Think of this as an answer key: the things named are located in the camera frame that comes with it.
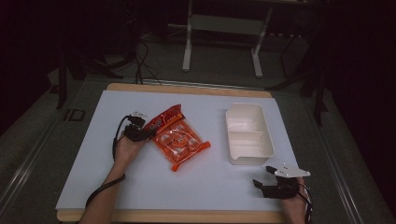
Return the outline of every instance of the person's arm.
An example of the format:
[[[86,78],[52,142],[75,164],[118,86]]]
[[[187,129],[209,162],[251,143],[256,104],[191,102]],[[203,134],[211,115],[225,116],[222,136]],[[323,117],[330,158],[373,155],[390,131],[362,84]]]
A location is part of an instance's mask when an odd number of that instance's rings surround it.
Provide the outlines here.
[[[145,145],[146,142],[147,141],[135,143],[127,137],[122,137],[116,146],[116,155],[113,166],[111,167],[103,184],[121,178],[129,164],[137,156],[140,148]],[[111,186],[108,189],[104,189],[97,194],[85,209],[79,224],[110,223],[119,189],[120,183]]]
[[[300,185],[304,185],[304,180],[301,177],[298,177],[297,180]],[[300,193],[307,198],[303,186],[300,186]],[[281,204],[289,224],[305,224],[306,201],[300,195],[282,200]]]

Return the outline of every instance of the white container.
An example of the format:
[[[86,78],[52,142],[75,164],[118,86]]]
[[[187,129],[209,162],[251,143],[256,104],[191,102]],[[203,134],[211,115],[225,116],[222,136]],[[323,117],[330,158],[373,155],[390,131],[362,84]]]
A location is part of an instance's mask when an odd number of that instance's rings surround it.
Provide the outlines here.
[[[234,103],[226,112],[226,121],[232,164],[261,165],[274,156],[260,105]]]

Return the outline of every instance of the human hand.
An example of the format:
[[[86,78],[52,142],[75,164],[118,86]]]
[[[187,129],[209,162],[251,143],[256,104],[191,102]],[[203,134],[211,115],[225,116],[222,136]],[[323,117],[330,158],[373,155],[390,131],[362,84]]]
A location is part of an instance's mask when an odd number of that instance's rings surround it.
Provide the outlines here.
[[[300,193],[305,198],[308,198],[303,187],[304,180],[301,177],[297,177],[297,181],[300,184]],[[300,195],[296,195],[294,198],[282,200],[281,205],[289,224],[305,224],[306,200]]]
[[[122,136],[117,145],[114,158],[114,166],[119,166],[125,170],[129,164],[136,158],[140,148],[142,148],[149,139],[133,142],[128,137]]]

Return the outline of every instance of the clear plastic wrapper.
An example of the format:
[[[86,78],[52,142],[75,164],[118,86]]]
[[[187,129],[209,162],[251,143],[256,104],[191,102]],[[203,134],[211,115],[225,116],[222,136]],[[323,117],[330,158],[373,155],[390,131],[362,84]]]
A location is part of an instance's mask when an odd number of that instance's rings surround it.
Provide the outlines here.
[[[157,134],[152,141],[172,162],[173,171],[176,171],[181,163],[210,147],[210,143],[201,139],[181,113],[181,105],[169,107],[152,119],[145,129],[157,129]]]

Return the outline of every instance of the white table leg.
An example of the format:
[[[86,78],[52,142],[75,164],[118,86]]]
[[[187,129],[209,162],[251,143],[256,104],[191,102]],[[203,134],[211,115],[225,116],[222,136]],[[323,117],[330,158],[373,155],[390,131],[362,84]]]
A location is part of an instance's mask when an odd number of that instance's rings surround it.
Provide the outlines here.
[[[189,17],[187,18],[187,43],[186,49],[184,50],[184,60],[183,60],[183,72],[190,71],[190,61],[191,61],[191,16],[192,16],[192,0],[189,1]]]
[[[256,44],[256,47],[251,49],[251,57],[253,60],[254,72],[255,72],[257,78],[262,77],[262,67],[260,65],[259,51],[260,51],[260,48],[262,47],[262,41],[264,40],[265,32],[268,27],[268,22],[271,19],[272,12],[273,12],[273,8],[272,7],[268,8],[267,15],[265,17],[265,21],[262,23],[262,29],[260,30],[259,40]]]

